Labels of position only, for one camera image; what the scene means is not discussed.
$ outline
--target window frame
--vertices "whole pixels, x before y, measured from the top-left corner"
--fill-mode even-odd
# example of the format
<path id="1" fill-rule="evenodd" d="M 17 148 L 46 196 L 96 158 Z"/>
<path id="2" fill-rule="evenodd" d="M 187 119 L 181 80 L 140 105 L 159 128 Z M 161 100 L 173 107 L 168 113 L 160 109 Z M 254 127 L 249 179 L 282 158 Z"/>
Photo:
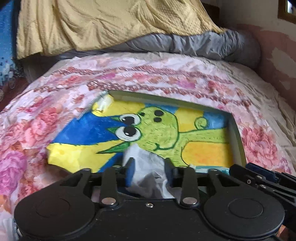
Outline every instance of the window frame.
<path id="1" fill-rule="evenodd" d="M 296 15 L 287 12 L 287 0 L 279 0 L 278 18 L 296 23 Z"/>

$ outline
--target pink wall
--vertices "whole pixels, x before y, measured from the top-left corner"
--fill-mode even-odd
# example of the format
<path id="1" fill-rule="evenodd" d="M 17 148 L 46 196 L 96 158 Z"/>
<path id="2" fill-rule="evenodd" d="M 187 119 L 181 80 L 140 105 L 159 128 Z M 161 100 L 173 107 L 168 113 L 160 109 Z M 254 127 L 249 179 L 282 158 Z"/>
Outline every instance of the pink wall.
<path id="1" fill-rule="evenodd" d="M 278 0 L 218 0 L 225 27 L 249 30 L 261 45 L 256 72 L 296 110 L 296 24 L 277 18 Z"/>
<path id="2" fill-rule="evenodd" d="M 237 27 L 252 32 L 261 45 L 257 74 L 271 83 L 296 110 L 296 42 L 287 34 L 259 26 L 239 24 Z"/>

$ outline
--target bolt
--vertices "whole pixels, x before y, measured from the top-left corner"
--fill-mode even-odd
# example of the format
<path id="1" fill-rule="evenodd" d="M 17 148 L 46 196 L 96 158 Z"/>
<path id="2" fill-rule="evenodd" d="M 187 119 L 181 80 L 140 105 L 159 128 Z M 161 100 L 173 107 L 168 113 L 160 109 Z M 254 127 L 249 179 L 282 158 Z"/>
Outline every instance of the bolt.
<path id="1" fill-rule="evenodd" d="M 148 202 L 148 203 L 145 204 L 145 206 L 146 206 L 146 207 L 153 207 L 154 205 L 153 205 L 153 203 L 149 203 L 149 202 Z"/>
<path id="2" fill-rule="evenodd" d="M 105 197 L 102 199 L 102 203 L 105 205 L 114 205 L 116 203 L 116 199 L 112 197 Z"/>
<path id="3" fill-rule="evenodd" d="M 183 199 L 183 203 L 188 205 L 194 205 L 194 204 L 197 204 L 197 199 L 194 197 L 185 197 Z"/>

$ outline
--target cartoon drawing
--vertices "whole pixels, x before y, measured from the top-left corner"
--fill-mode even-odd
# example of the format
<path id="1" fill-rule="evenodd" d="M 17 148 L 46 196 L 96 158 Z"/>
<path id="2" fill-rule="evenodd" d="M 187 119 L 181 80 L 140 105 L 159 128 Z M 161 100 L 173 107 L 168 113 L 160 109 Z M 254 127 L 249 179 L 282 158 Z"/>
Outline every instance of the cartoon drawing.
<path id="1" fill-rule="evenodd" d="M 170 158 L 175 166 L 233 164 L 228 118 L 215 112 L 116 100 L 102 113 L 96 103 L 73 119 L 47 147 L 48 163 L 70 172 L 104 171 L 133 143 Z"/>
<path id="2" fill-rule="evenodd" d="M 137 114 L 111 118 L 126 125 L 108 128 L 124 142 L 98 154 L 124 152 L 132 143 L 137 143 L 139 147 L 170 158 L 175 165 L 180 166 L 185 163 L 182 151 L 189 142 L 228 143 L 226 129 L 206 129 L 208 120 L 204 117 L 195 120 L 195 130 L 180 132 L 176 116 L 159 107 L 151 106 Z"/>

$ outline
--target cartoon eye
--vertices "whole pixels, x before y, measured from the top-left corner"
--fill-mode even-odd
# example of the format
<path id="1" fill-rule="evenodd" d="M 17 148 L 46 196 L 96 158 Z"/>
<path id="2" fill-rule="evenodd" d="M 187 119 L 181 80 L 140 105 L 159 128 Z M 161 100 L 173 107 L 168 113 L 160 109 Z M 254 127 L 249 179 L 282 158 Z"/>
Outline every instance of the cartoon eye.
<path id="1" fill-rule="evenodd" d="M 140 117 L 135 114 L 124 114 L 119 117 L 119 119 L 126 125 L 137 125 L 141 122 Z"/>
<path id="2" fill-rule="evenodd" d="M 154 114 L 155 114 L 156 116 L 163 116 L 163 111 L 161 111 L 161 110 L 156 110 L 156 111 L 154 111 Z"/>
<path id="3" fill-rule="evenodd" d="M 121 126 L 115 131 L 115 135 L 122 141 L 136 141 L 141 137 L 141 132 L 133 126 Z"/>

